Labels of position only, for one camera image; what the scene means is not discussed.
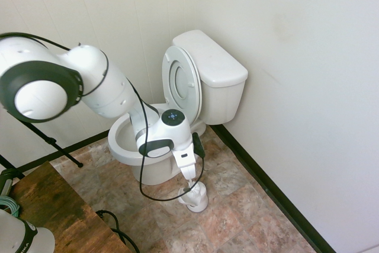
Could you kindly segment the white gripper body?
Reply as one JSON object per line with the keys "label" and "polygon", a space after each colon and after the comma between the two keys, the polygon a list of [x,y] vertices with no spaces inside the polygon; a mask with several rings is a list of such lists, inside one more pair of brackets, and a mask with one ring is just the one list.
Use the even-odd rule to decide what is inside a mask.
{"label": "white gripper body", "polygon": [[184,150],[173,149],[172,153],[174,155],[176,164],[181,170],[184,178],[186,180],[192,180],[196,176],[195,172],[195,154],[194,154],[194,145],[190,143],[189,146]]}

